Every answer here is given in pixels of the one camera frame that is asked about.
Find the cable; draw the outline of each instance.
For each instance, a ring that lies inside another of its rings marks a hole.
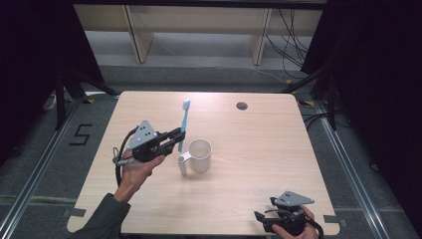
[[[296,36],[296,40],[299,42],[299,44],[303,47],[300,48],[300,50],[302,50],[303,52],[307,53],[308,52],[308,48],[306,46],[304,46],[304,44],[302,44],[301,40],[298,38],[298,36]]]
[[[336,110],[336,111],[334,111],[334,113],[335,113],[335,114],[340,114],[340,113],[342,113],[342,111],[341,111],[341,110]],[[311,116],[311,117],[309,117],[309,118],[304,119],[304,122],[306,122],[306,121],[308,121],[308,120],[310,120],[310,121],[311,121],[311,122],[308,124],[308,126],[307,126],[307,131],[310,129],[311,125],[312,125],[312,124],[313,124],[316,120],[321,119],[321,118],[324,118],[324,117],[327,117],[327,116],[328,116],[328,113],[321,113],[321,114],[313,115],[313,116]]]
[[[275,43],[273,43],[273,41],[270,39],[270,37],[267,35],[266,36],[268,41],[270,42],[271,46],[276,50],[277,53],[279,53],[280,55],[282,55],[282,57],[285,57],[287,59],[289,59],[289,61],[291,61],[292,63],[294,63],[296,66],[301,67],[301,63],[298,62],[294,57],[290,56],[289,54],[286,53],[286,50],[283,51],[282,49],[280,49]]]
[[[280,79],[280,78],[278,78],[278,77],[276,77],[275,75],[273,75],[273,74],[270,74],[270,73],[265,73],[265,72],[262,72],[262,71],[259,71],[259,70],[256,70],[256,69],[249,69],[249,70],[252,70],[252,71],[254,71],[254,72],[257,72],[257,73],[261,73],[261,74],[263,74],[263,75],[267,75],[267,76],[270,76],[270,77],[274,77],[274,78],[276,78],[277,80],[279,80],[280,82],[282,82],[282,83],[284,83],[284,84],[288,84],[286,81],[283,81],[282,79]]]
[[[292,46],[295,46],[295,48],[296,48],[296,50],[297,50],[297,54],[298,54],[298,57],[299,57],[299,61],[295,61],[296,63],[297,63],[297,65],[298,65],[298,67],[302,67],[302,64],[303,64],[303,62],[302,62],[302,59],[301,59],[301,55],[302,55],[302,53],[301,53],[301,51],[299,51],[298,50],[298,45],[296,44],[296,41],[295,41],[295,38],[293,37],[294,35],[292,34],[292,31],[291,31],[291,29],[289,28],[289,25],[288,25],[288,23],[287,23],[287,21],[286,21],[286,19],[285,19],[285,17],[283,16],[283,13],[282,13],[282,10],[281,9],[279,9],[279,13],[280,13],[280,16],[282,17],[282,20],[283,20],[283,22],[285,23],[285,26],[286,26],[286,29],[288,30],[288,32],[289,32],[289,37],[288,37],[288,39],[286,40],[285,38],[283,38],[285,41],[286,41],[286,46],[285,46],[285,50],[283,51],[285,54],[286,54],[286,52],[287,52],[287,49],[288,49],[288,46],[289,45],[292,45]],[[292,43],[290,43],[290,39],[291,39],[291,37],[292,37],[292,39],[293,39],[293,41],[295,42],[295,44],[293,45]],[[302,78],[298,78],[298,77],[295,77],[295,76],[292,76],[292,75],[290,75],[287,71],[286,71],[286,65],[285,65],[285,56],[283,55],[283,58],[282,58],[282,64],[283,64],[283,68],[284,68],[284,70],[285,70],[285,72],[290,76],[290,77],[292,77],[292,78],[295,78],[295,79],[302,79]]]
[[[302,52],[299,51],[299,46],[297,43],[297,36],[295,34],[295,25],[294,25],[294,21],[295,21],[295,10],[291,9],[291,33],[292,33],[292,39],[295,43],[295,47],[296,47],[296,52],[298,54],[299,60],[301,61],[301,63],[304,63],[304,55],[302,55]]]
[[[285,36],[281,36],[282,37],[282,39],[283,40],[285,40],[285,42],[287,42],[288,40],[285,38]],[[302,45],[302,47],[304,48],[304,49],[302,49],[302,48],[298,48],[298,50],[299,51],[302,51],[302,52],[304,52],[304,53],[306,53],[307,51],[308,51],[308,48],[307,47],[305,47],[304,45]]]
[[[318,239],[322,239],[323,238],[323,229],[322,229],[322,227],[317,222],[315,222],[310,217],[308,217],[308,219],[306,219],[305,222],[306,223],[309,223],[312,227],[314,227],[316,229],[316,231],[317,231],[317,238]]]
[[[124,146],[127,143],[127,140],[134,135],[134,133],[136,132],[138,126],[136,128],[134,128],[133,130],[131,130],[127,136],[124,138],[123,142],[121,143],[121,147],[120,150],[118,150],[116,147],[113,148],[113,153],[115,153],[117,151],[117,158],[114,155],[114,159],[116,160],[116,162],[119,162],[121,160],[121,155],[124,151]],[[117,181],[117,186],[120,186],[121,183],[121,172],[120,172],[120,168],[121,166],[119,165],[115,165],[115,180]]]

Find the metal rail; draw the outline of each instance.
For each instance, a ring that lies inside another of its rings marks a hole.
[[[326,113],[322,103],[318,101],[316,101],[316,110],[319,114]],[[335,153],[337,154],[341,167],[344,170],[348,182],[350,183],[351,189],[353,190],[354,195],[356,196],[357,202],[359,203],[362,212],[366,217],[366,220],[369,224],[370,229],[372,230],[374,237],[380,239],[391,238],[385,228],[381,216],[376,210],[365,187],[362,184],[362,181],[360,180],[359,175],[354,169],[353,163],[348,157],[348,154],[344,149],[344,146],[342,145],[337,132],[335,130],[332,130],[327,119],[322,119],[322,125],[325,129],[326,134],[328,135],[329,141],[331,142],[335,150]]]
[[[53,155],[56,152],[58,145],[63,138],[63,135],[66,133],[69,127],[69,122],[71,121],[75,111],[78,109],[81,103],[82,99],[73,100],[71,102],[70,108],[68,109],[67,119],[64,121],[63,125],[53,134],[49,144],[47,145],[37,165],[32,171],[31,176],[25,183],[25,186],[16,197],[7,215],[2,219],[0,224],[0,236],[2,239],[10,238],[12,236],[13,231],[18,225],[19,220],[21,219],[29,201],[31,200],[31,196],[34,194],[35,190],[40,184],[41,179],[43,178],[44,173],[50,165],[50,162],[53,159]]]

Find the sleeve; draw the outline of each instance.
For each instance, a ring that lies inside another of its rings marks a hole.
[[[129,209],[129,204],[118,202],[109,193],[103,198],[103,201],[87,224],[73,233],[69,239],[116,239],[118,238],[121,223]]]

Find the blue toothbrush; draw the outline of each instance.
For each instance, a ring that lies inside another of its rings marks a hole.
[[[185,132],[186,131],[186,124],[187,124],[187,113],[188,113],[189,108],[190,108],[190,100],[189,99],[184,100],[182,108],[185,111],[185,116],[183,118],[181,131]],[[182,148],[183,148],[183,141],[180,141],[179,142],[179,148],[178,148],[179,152],[182,151]]]

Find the black cable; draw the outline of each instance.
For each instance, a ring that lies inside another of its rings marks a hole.
[[[301,64],[303,64],[305,58],[304,58],[304,55],[302,55],[302,52],[299,51],[299,45],[296,42],[296,38],[297,37],[296,37],[296,34],[295,34],[295,25],[294,25],[294,22],[295,22],[295,10],[294,9],[291,9],[291,33],[292,33],[292,39],[293,39],[293,42],[295,43],[296,53],[298,54],[299,60],[300,60]]]
[[[304,44],[302,44],[301,40],[298,38],[298,36],[296,37],[296,39],[298,40],[299,44],[303,47],[303,49],[301,48],[301,50],[303,52],[308,52],[308,48],[306,46],[304,46]]]
[[[281,37],[282,37],[282,39],[283,39],[283,40],[285,40],[285,42],[287,42],[287,41],[288,41],[288,40],[287,40],[284,36],[281,36]],[[304,45],[302,45],[302,47],[304,47],[304,49],[299,48],[299,51],[302,51],[302,52],[306,53],[306,52],[308,51],[308,48],[306,48]]]
[[[306,122],[306,121],[308,121],[308,120],[311,120],[311,119],[313,119],[313,118],[320,118],[320,117],[324,117],[324,116],[326,116],[326,113],[321,113],[321,114],[312,115],[311,117],[309,117],[309,118],[307,118],[307,119],[304,119],[304,122]]]
[[[285,26],[286,26],[286,29],[288,30],[288,32],[289,32],[289,37],[288,37],[288,39],[286,40],[285,39],[285,41],[286,41],[286,46],[285,46],[285,50],[284,50],[284,52],[286,53],[287,52],[287,49],[288,49],[288,46],[289,46],[289,44],[290,44],[290,38],[293,36],[292,35],[292,32],[291,32],[291,30],[289,29],[289,25],[288,25],[288,23],[287,23],[287,21],[286,21],[286,19],[285,19],[285,17],[283,16],[283,13],[282,13],[282,10],[281,9],[279,9],[279,13],[280,13],[280,16],[282,17],[282,19],[283,19],[283,22],[285,23]],[[284,70],[285,70],[285,72],[286,72],[286,74],[288,75],[288,76],[290,76],[291,78],[295,78],[295,79],[303,79],[303,78],[298,78],[298,77],[295,77],[295,76],[292,76],[291,74],[289,74],[287,71],[286,71],[286,65],[285,65],[285,58],[282,58],[282,64],[283,64],[283,68],[284,68]],[[298,67],[302,67],[302,60],[300,59],[300,61],[299,61],[299,64],[298,64]]]
[[[298,62],[294,57],[290,56],[289,54],[287,54],[286,52],[284,52],[282,49],[280,49],[275,43],[273,43],[273,41],[270,39],[270,37],[268,35],[266,37],[267,37],[268,41],[270,42],[271,46],[273,46],[273,48],[276,50],[277,53],[279,53],[283,57],[288,58],[289,61],[291,61],[292,63],[294,63],[298,67],[301,67],[301,63],[300,62]]]
[[[131,130],[127,136],[124,138],[123,142],[121,143],[121,147],[120,147],[120,151],[117,154],[117,159],[116,162],[119,162],[121,160],[121,155],[123,154],[124,151],[124,146],[127,143],[127,140],[136,132],[137,127],[134,128],[133,130]],[[121,172],[120,172],[120,165],[115,165],[115,180],[117,181],[117,186],[120,186],[121,183]]]
[[[318,120],[318,119],[320,119],[320,118],[323,118],[323,117],[326,117],[326,115],[327,114],[320,114],[320,115],[317,115],[317,117],[315,117],[313,120],[311,120],[311,122],[308,124],[308,126],[307,126],[307,131],[310,129],[310,127],[311,127],[311,125],[316,121],[316,120]]]
[[[305,220],[306,223],[309,223],[312,227],[314,227],[317,231],[317,238],[322,239],[323,238],[323,229],[322,227],[317,224],[313,219],[309,218]]]

